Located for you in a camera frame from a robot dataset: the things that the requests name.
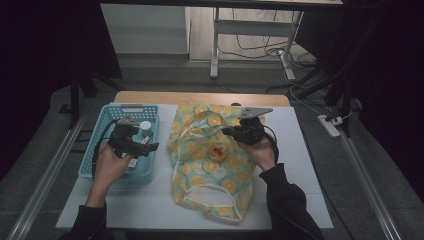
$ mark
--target metal rail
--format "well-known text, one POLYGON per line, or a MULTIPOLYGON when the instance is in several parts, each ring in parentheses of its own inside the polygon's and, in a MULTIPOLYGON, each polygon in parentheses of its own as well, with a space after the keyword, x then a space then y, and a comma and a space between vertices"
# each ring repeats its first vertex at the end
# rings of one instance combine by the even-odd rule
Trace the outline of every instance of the metal rail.
POLYGON ((82 114, 76 122, 73 129, 70 129, 62 141, 59 149, 51 159, 49 165, 44 171, 43 176, 35 187, 31 197, 29 198, 25 208, 22 210, 21 215, 12 228, 7 240, 21 240, 25 239, 31 229, 32 224, 40 211, 41 206, 47 198, 53 183, 59 174, 63 163, 71 150, 72 144, 75 141, 79 130, 85 122, 88 112, 90 112, 93 104, 93 99, 87 99, 87 104, 82 108, 82 114))
POLYGON ((349 156, 352 166, 359 178, 359 181, 362 184, 362 187, 364 188, 364 191, 368 197, 371 206, 376 212, 376 216, 378 218, 378 221, 380 222, 384 234, 386 235, 386 238, 389 240, 401 240, 402 238, 396 228, 395 222, 393 221, 389 211, 387 210, 384 201, 378 194, 377 189, 374 186, 374 183, 371 177, 369 176, 368 171, 365 165, 363 164, 355 145, 343 131, 340 132, 340 135, 343 147, 345 148, 349 156))

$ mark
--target yellow patterned bag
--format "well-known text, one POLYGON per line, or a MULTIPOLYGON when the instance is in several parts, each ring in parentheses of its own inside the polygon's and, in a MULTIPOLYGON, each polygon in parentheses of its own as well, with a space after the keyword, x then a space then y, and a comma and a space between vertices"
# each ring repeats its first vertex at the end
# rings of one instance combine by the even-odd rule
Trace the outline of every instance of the yellow patterned bag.
POLYGON ((241 221, 252 196, 255 165, 222 128, 239 125, 240 107, 181 103, 168 150, 174 201, 188 209, 241 221))

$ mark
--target blue plastic basket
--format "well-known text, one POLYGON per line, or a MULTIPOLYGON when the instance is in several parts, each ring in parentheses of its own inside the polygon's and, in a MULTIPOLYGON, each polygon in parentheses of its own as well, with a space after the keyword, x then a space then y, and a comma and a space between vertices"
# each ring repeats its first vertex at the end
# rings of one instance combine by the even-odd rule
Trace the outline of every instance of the blue plastic basket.
MULTIPOLYGON (((135 105, 135 104, 108 104, 103 106, 97 119, 96 125, 93 130, 87 150, 84 154, 78 174, 87 180, 92 181, 91 167, 94 147, 99 141, 102 132, 112 120, 118 120, 125 116, 130 116, 138 122, 149 121, 152 123, 151 130, 153 136, 150 138, 149 143, 156 143, 157 129, 159 128, 159 112, 157 105, 135 105)), ((107 138, 113 131, 115 124, 112 124, 105 134, 107 138)), ((141 142, 143 139, 141 130, 133 140, 141 142)), ((156 152, 150 152, 148 157, 140 156, 138 163, 134 168, 127 168, 124 176, 117 182, 120 183, 150 183, 152 181, 154 158, 156 152)))

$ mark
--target black sleeve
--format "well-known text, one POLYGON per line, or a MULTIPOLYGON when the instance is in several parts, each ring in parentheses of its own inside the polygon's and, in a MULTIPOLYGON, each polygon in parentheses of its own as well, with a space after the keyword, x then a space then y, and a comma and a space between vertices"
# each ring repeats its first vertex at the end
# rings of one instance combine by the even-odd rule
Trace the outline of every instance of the black sleeve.
POLYGON ((324 239, 306 211, 305 193, 289 184, 284 164, 279 163, 259 175, 267 184, 267 206, 274 239, 324 239))
POLYGON ((106 229, 106 214, 106 205, 103 208, 80 206, 72 230, 59 240, 114 239, 113 233, 106 229))

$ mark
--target hand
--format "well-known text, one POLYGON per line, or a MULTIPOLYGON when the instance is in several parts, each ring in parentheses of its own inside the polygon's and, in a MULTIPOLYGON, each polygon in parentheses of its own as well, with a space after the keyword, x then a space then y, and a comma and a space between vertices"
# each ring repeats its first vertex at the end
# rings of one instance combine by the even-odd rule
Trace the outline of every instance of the hand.
POLYGON ((101 208, 104 206, 109 187, 124 175, 132 158, 131 155, 118 158, 108 143, 103 146, 97 158, 93 185, 85 203, 87 207, 101 208))
POLYGON ((249 154, 250 158, 263 172, 275 167, 275 154, 272 150, 272 144, 265 137, 262 138, 260 142, 253 145, 242 142, 237 142, 237 144, 249 154))

